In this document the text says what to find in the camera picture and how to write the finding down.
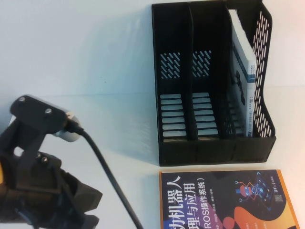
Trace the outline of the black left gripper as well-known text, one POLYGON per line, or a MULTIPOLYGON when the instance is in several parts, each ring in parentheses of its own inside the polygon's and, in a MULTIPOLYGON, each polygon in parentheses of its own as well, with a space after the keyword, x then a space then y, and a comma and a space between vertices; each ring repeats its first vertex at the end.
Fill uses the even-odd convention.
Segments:
POLYGON ((17 187, 21 157, 0 155, 0 221, 24 223, 35 229, 95 229, 99 218, 82 212, 95 210, 102 193, 61 168, 61 160, 39 152, 30 172, 30 187, 17 187))

